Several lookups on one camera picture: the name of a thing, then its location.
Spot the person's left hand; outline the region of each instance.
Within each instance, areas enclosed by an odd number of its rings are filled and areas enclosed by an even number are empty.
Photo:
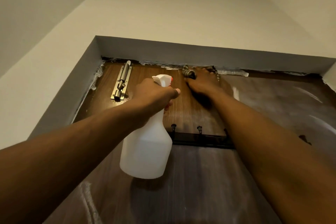
[[[148,118],[161,111],[168,110],[175,99],[181,93],[180,89],[173,89],[171,86],[162,87],[152,78],[144,79],[135,88],[132,101],[144,106],[144,111]]]

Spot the person's left arm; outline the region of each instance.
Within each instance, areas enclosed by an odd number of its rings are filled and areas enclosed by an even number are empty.
[[[43,222],[124,137],[179,92],[145,79],[122,105],[0,150],[0,223]]]

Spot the forearm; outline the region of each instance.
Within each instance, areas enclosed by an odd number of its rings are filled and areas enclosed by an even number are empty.
[[[283,222],[331,220],[335,172],[313,147],[227,94],[211,96],[239,156]]]
[[[144,112],[129,101],[0,151],[0,219],[43,221],[131,131]]]

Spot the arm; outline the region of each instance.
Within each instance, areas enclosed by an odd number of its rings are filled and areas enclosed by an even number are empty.
[[[0,222],[43,222],[124,137],[179,92],[145,79],[122,105],[0,150]]]
[[[336,172],[313,147],[293,132],[220,87],[216,77],[197,70],[187,79],[196,93],[210,98],[259,189],[284,223],[336,223]]]

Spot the spray bottle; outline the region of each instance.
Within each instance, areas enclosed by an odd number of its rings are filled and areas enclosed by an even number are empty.
[[[162,87],[170,86],[173,80],[166,74],[152,78]],[[163,175],[172,146],[172,140],[163,127],[163,111],[156,113],[145,126],[125,137],[120,168],[128,175],[142,179],[155,179]]]

